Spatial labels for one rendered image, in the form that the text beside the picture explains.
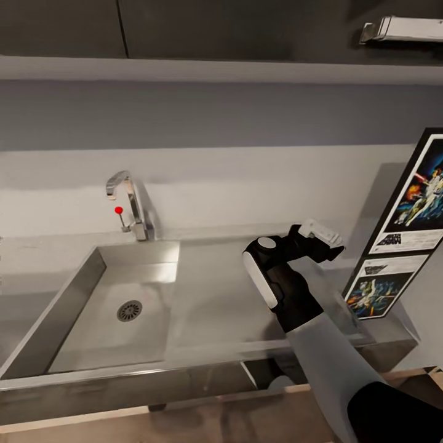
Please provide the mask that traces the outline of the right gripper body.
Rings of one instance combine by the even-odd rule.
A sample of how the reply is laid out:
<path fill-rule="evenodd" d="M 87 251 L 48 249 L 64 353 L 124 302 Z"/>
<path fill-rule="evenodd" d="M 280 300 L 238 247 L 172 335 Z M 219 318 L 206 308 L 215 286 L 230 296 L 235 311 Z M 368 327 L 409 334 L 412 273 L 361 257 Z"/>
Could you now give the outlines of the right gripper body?
<path fill-rule="evenodd" d="M 308 256 L 311 257 L 316 263 L 323 262 L 330 246 L 321 241 L 317 237 L 305 238 L 298 233 L 298 230 L 302 225 L 292 225 L 288 233 L 288 237 L 292 238 L 298 247 L 297 258 Z"/>

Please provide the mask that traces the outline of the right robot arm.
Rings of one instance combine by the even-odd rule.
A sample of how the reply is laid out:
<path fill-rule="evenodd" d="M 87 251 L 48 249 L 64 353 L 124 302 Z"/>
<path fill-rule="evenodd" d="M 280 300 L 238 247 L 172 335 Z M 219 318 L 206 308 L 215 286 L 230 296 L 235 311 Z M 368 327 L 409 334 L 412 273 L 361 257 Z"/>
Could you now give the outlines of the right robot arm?
<path fill-rule="evenodd" d="M 309 292 L 305 278 L 287 263 L 308 256 L 333 261 L 314 234 L 340 245 L 342 237 L 307 218 L 288 237 L 259 237 L 242 262 L 286 333 L 325 419 L 343 443 L 443 443 L 443 410 L 387 385 Z"/>

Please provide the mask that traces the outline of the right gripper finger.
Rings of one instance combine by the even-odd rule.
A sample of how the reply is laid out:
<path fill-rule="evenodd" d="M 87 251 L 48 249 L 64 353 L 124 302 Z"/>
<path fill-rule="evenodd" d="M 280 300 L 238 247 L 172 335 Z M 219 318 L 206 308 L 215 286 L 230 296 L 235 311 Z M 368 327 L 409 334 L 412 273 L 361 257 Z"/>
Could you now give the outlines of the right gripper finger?
<path fill-rule="evenodd" d="M 330 261 L 333 261 L 344 249 L 344 246 L 330 248 L 324 260 L 328 259 Z"/>

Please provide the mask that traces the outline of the poster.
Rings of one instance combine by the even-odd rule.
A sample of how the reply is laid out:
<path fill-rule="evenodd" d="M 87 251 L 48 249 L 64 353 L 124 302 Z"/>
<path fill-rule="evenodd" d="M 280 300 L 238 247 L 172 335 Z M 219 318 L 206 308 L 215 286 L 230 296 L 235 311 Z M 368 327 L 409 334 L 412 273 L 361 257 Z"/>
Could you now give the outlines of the poster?
<path fill-rule="evenodd" d="M 425 129 L 362 257 L 434 252 L 443 241 L 443 127 Z"/>

